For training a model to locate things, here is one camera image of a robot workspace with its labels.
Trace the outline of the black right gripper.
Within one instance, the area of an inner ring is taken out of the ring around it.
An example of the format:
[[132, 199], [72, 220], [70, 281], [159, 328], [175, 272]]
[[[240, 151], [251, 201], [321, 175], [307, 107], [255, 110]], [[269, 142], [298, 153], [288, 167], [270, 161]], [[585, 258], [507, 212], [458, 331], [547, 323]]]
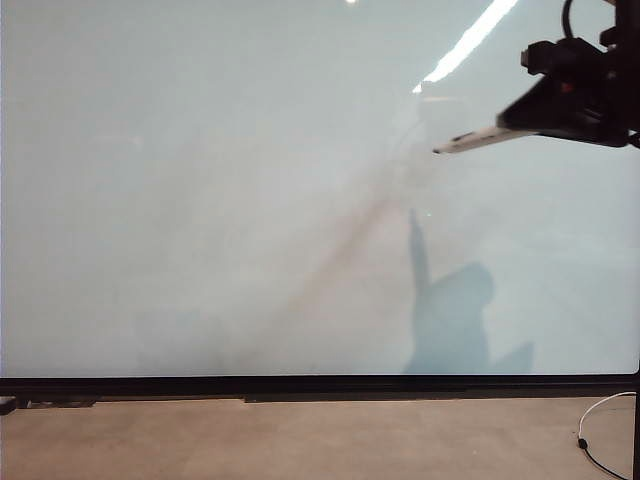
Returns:
[[553, 72], [496, 117], [496, 126], [604, 147], [631, 144], [631, 77]]

